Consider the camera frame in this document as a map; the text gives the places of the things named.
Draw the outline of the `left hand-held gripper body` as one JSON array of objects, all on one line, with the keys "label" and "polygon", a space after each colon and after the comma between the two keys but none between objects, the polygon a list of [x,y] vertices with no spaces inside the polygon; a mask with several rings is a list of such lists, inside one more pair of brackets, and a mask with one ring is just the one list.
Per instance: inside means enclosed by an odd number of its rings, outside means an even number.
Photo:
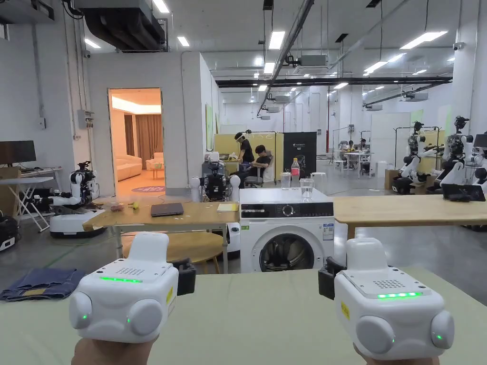
[{"label": "left hand-held gripper body", "polygon": [[169,236],[140,232],[126,258],[86,275],[69,298],[69,321],[81,338],[145,343],[156,339],[178,296],[194,293],[190,259],[167,260]]}]

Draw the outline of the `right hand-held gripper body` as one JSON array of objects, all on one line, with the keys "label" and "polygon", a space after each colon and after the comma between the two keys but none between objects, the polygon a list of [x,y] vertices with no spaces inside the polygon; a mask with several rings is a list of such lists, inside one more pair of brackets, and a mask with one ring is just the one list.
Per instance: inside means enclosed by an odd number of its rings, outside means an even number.
[{"label": "right hand-held gripper body", "polygon": [[348,240],[318,272],[320,295],[332,300],[353,344],[375,360],[437,357],[454,342],[443,297],[388,264],[375,238]]}]

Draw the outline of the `person's right hand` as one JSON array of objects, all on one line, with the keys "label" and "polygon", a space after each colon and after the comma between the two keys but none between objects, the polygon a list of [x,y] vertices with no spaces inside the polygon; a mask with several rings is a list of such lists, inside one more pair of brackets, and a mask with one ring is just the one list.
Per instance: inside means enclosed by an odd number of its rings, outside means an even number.
[{"label": "person's right hand", "polygon": [[402,359],[402,360],[377,360],[364,355],[355,344],[354,350],[365,360],[367,365],[439,365],[438,357],[421,359]]}]

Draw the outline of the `person's left hand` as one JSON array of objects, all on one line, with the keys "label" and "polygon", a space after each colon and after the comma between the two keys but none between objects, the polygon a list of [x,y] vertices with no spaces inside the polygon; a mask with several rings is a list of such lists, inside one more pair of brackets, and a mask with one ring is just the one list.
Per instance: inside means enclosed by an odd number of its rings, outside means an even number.
[{"label": "person's left hand", "polygon": [[71,364],[146,365],[157,339],[131,344],[82,338],[75,346]]}]

